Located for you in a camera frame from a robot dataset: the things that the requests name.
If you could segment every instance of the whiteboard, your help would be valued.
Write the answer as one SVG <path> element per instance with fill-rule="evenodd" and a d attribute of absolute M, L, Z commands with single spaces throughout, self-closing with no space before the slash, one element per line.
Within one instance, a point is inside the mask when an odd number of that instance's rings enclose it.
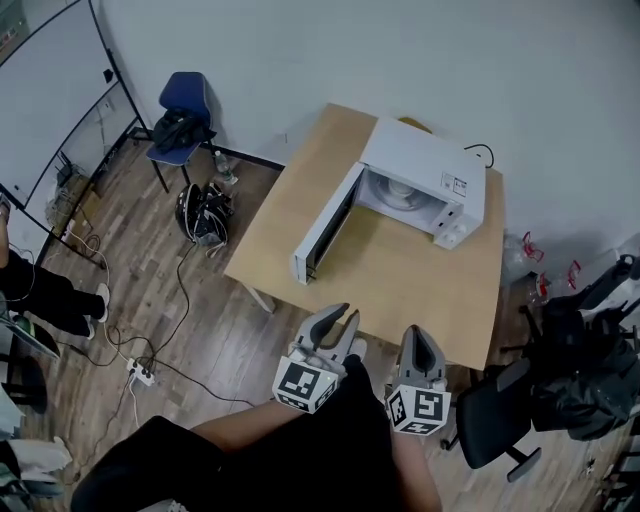
<path fill-rule="evenodd" d="M 0 183 L 26 204 L 78 122 L 113 85 L 89 8 L 72 4 L 0 66 Z"/>

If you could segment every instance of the open microwave door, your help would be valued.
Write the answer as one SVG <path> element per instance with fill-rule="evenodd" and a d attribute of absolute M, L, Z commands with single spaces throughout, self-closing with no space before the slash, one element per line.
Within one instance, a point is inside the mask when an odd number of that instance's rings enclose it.
<path fill-rule="evenodd" d="M 315 279 L 322 258 L 356 202 L 365 166 L 356 162 L 291 256 L 291 272 L 302 284 Z"/>

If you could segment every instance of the sticker on microwave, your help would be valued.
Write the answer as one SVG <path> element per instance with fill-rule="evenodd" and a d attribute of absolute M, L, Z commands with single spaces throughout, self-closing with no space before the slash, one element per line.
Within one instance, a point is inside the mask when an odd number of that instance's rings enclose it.
<path fill-rule="evenodd" d="M 443 172 L 442 182 L 440 183 L 440 186 L 447 189 L 449 192 L 453 192 L 453 182 L 455 181 L 455 179 L 455 176 L 451 176 L 451 174 Z"/>
<path fill-rule="evenodd" d="M 453 191 L 462 197 L 467 197 L 467 182 L 455 178 L 453 180 Z"/>

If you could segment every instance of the table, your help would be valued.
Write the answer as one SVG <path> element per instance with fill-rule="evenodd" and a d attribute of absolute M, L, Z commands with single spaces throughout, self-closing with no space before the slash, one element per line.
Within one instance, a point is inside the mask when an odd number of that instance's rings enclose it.
<path fill-rule="evenodd" d="M 270 299 L 307 311 L 348 302 L 360 331 L 399 345 L 411 324 L 433 336 L 449 362 L 485 366 L 496 312 L 502 239 L 502 175 L 487 172 L 484 223 L 456 249 L 389 217 L 355 207 L 305 286 L 289 260 L 367 143 L 376 118 L 329 104 L 282 171 L 225 274 L 267 311 Z"/>

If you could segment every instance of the white cube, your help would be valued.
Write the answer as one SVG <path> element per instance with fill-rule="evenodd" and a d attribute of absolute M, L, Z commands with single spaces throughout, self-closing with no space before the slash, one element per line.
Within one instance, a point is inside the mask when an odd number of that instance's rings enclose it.
<path fill-rule="evenodd" d="M 430 435 L 447 423 L 451 393 L 399 385 L 387 399 L 396 432 Z"/>
<path fill-rule="evenodd" d="M 313 414 L 338 388 L 338 374 L 282 357 L 273 380 L 281 404 Z"/>

